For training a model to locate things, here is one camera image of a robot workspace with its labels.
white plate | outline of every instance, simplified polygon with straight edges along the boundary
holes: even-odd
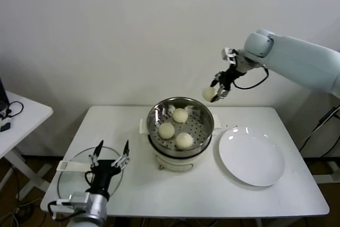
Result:
[[[279,148],[266,134],[249,127],[226,131],[219,142],[219,154],[235,177],[253,186],[271,186],[285,169]]]

white table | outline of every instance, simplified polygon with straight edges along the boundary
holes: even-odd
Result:
[[[5,157],[12,165],[30,179],[30,182],[28,182],[19,192],[19,199],[22,200],[34,186],[42,191],[47,190],[49,183],[41,177],[48,172],[51,166],[45,164],[38,173],[35,173],[25,164],[25,160],[14,147],[50,117],[53,110],[49,106],[45,106],[14,93],[8,91],[6,93],[10,102],[19,101],[24,105],[22,113],[12,118],[11,128],[4,132],[0,132],[0,158]],[[19,104],[13,104],[11,109],[13,111],[12,114],[15,114],[21,109],[21,106]],[[12,169],[6,173],[0,183],[0,190],[6,184],[12,173]]]
[[[131,161],[124,169],[123,180],[107,204],[109,216],[174,218],[262,218],[325,215],[329,207],[294,142],[272,108],[211,107],[225,130],[236,125],[259,128],[273,138],[281,149],[286,169],[281,179],[268,188],[242,184],[229,174],[218,155],[214,135],[203,164],[186,173],[159,170],[152,148],[139,134],[140,119],[150,107],[93,106],[87,112],[64,160],[78,152],[104,146],[122,152],[126,140]],[[56,173],[41,202],[58,199]],[[69,213],[66,208],[58,208]]]

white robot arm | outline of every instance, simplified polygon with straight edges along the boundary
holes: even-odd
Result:
[[[340,53],[326,47],[261,29],[247,38],[243,49],[225,48],[222,57],[231,65],[211,83],[211,87],[220,84],[216,95],[211,88],[203,92],[210,102],[226,97],[235,79],[261,66],[310,89],[340,97]]]

steamed bun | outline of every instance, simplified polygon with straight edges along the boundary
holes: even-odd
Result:
[[[183,123],[186,122],[189,115],[188,112],[183,108],[176,108],[172,114],[172,118],[175,122]]]
[[[193,138],[190,134],[182,132],[176,137],[176,145],[179,149],[188,149],[193,145]]]
[[[163,139],[169,139],[169,138],[173,137],[173,135],[175,135],[175,128],[169,122],[162,123],[159,126],[158,134]]]
[[[215,96],[216,92],[215,89],[213,87],[207,87],[203,90],[203,98],[207,101],[207,102],[211,102],[212,98]]]

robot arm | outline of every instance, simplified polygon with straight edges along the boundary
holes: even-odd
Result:
[[[230,67],[211,83],[210,87],[220,84],[216,95],[211,89],[203,92],[210,102],[226,97],[235,79],[261,66],[310,89],[340,97],[340,53],[326,47],[258,30],[247,38],[243,49],[225,48],[222,57]]]
[[[126,142],[123,155],[118,159],[98,159],[103,141],[89,155],[91,171],[86,172],[85,179],[90,188],[84,192],[75,192],[69,199],[59,199],[48,203],[48,212],[55,221],[62,222],[71,219],[68,227],[101,227],[106,221],[106,204],[109,200],[108,187],[111,178],[118,175],[130,161],[129,141]],[[87,174],[92,173],[92,180],[87,180]],[[68,206],[74,213],[63,219],[56,219],[51,206]]]

